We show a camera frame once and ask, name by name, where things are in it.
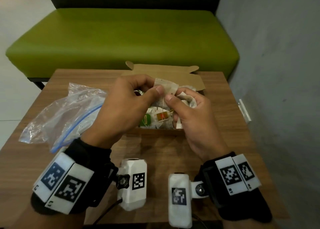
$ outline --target wooden table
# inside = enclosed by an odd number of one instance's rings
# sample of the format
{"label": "wooden table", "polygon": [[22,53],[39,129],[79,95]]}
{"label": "wooden table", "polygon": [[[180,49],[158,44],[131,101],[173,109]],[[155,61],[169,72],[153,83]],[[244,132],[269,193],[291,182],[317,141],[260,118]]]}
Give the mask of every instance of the wooden table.
{"label": "wooden table", "polygon": [[[18,127],[0,151],[0,227],[10,226],[30,200],[34,181],[53,158],[46,144],[18,142],[25,126],[47,105],[65,97],[69,82],[108,91],[123,71],[117,70],[57,70],[39,94]],[[275,218],[288,218],[269,172],[257,153],[255,144],[229,85],[222,72],[199,72],[211,99],[215,117],[224,140],[237,154],[245,154],[257,173],[260,190]],[[119,166],[123,158],[141,158],[148,164],[147,200],[144,207],[126,212],[115,207],[102,223],[144,223],[168,221],[168,176],[184,172],[193,179],[201,161],[190,150],[183,136],[124,135],[111,153],[111,161]],[[93,223],[102,211],[116,201],[117,190],[111,186],[97,208],[89,208],[86,224]],[[202,220],[215,220],[215,208],[210,199],[192,201],[193,213]]]}

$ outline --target green bench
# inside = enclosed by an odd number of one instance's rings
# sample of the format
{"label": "green bench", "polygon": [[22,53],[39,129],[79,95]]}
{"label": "green bench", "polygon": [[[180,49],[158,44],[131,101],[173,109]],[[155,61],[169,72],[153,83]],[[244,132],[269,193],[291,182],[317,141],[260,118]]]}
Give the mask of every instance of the green bench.
{"label": "green bench", "polygon": [[31,81],[58,68],[128,69],[198,65],[226,78],[239,55],[216,17],[202,10],[57,9],[15,41],[9,60]]}

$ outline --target fingernail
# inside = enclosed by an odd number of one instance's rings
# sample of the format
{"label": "fingernail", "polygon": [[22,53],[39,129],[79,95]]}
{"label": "fingernail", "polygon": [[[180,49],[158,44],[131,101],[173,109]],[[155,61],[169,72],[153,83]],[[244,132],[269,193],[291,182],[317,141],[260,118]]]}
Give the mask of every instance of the fingernail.
{"label": "fingernail", "polygon": [[166,99],[166,101],[170,101],[171,98],[173,98],[173,97],[174,97],[174,95],[168,94],[168,95],[165,96],[165,99]]}
{"label": "fingernail", "polygon": [[157,90],[157,92],[158,92],[160,95],[162,95],[163,92],[164,92],[164,88],[163,88],[162,85],[156,86],[155,89]]}

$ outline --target black cable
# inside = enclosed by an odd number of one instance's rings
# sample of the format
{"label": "black cable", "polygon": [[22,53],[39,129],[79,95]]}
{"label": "black cable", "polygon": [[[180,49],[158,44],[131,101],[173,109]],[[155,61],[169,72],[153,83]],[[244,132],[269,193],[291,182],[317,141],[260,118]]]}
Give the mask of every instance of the black cable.
{"label": "black cable", "polygon": [[208,229],[207,226],[205,225],[205,223],[195,214],[192,214],[192,217],[196,220],[198,220],[203,226],[205,229]]}
{"label": "black cable", "polygon": [[102,215],[100,215],[100,217],[92,224],[92,226],[95,226],[99,222],[99,220],[101,220],[102,217],[104,217],[106,215],[106,213],[108,213],[113,207],[120,204],[121,202],[122,202],[122,198],[119,199],[118,201],[114,202],[108,209],[106,209],[106,211],[104,213],[102,213]]}

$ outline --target open cardboard box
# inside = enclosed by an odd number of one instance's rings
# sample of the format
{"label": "open cardboard box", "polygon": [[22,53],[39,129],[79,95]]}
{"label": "open cardboard box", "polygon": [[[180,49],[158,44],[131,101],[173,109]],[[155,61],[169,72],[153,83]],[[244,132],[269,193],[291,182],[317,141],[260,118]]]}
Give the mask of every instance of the open cardboard box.
{"label": "open cardboard box", "polygon": [[[197,91],[205,89],[201,76],[191,74],[197,71],[198,66],[171,66],[171,65],[144,65],[134,64],[126,61],[126,65],[132,71],[124,72],[122,75],[147,74],[153,78],[172,81],[179,86],[193,86]],[[156,135],[184,135],[183,130],[165,130],[165,129],[141,129],[139,127],[127,132],[127,134],[156,134]]]}

